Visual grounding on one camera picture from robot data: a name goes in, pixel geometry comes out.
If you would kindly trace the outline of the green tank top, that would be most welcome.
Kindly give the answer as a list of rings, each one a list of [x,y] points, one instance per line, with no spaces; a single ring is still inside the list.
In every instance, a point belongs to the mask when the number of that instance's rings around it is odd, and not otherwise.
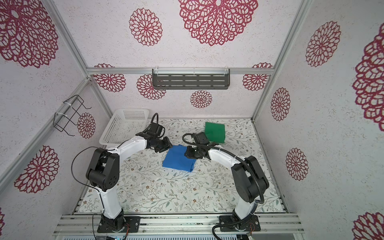
[[[205,135],[211,142],[224,143],[226,139],[225,125],[206,122]]]

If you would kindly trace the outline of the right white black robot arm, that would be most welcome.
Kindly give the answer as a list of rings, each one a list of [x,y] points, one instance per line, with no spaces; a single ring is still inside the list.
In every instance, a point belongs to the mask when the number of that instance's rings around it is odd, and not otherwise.
[[[232,227],[244,229],[257,207],[266,202],[265,192],[270,186],[257,158],[238,156],[218,143],[209,141],[203,132],[184,134],[182,140],[188,145],[185,153],[187,158],[207,158],[231,171],[236,191],[240,196],[231,216]]]

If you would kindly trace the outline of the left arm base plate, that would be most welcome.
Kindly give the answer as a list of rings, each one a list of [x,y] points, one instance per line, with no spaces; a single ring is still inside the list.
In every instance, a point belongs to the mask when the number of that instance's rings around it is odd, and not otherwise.
[[[102,216],[97,233],[137,233],[141,218],[138,216],[124,216],[115,220]]]

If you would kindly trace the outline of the blue tank top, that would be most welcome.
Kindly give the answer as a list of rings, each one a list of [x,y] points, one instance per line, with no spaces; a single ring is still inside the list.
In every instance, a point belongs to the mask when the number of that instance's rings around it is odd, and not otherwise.
[[[163,161],[163,167],[192,172],[195,166],[195,159],[189,159],[185,156],[187,147],[182,145],[173,146],[168,150],[168,153]]]

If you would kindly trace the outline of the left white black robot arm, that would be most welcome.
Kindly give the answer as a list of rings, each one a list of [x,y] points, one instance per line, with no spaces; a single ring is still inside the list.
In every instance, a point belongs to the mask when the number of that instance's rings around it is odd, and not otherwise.
[[[128,221],[124,217],[124,210],[120,205],[117,193],[121,161],[145,149],[151,149],[156,153],[169,150],[172,148],[172,144],[164,134],[163,126],[158,123],[150,123],[144,131],[117,147],[107,150],[97,148],[94,151],[86,178],[101,197],[103,213],[98,233],[119,233],[128,230]]]

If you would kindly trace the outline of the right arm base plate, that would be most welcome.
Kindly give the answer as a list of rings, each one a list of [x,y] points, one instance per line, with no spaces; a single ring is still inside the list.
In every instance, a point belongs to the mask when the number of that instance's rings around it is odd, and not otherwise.
[[[235,219],[234,216],[219,216],[220,225],[228,225],[220,227],[221,232],[259,232],[261,230],[261,224],[256,215],[251,215],[243,220],[241,223],[238,219]]]

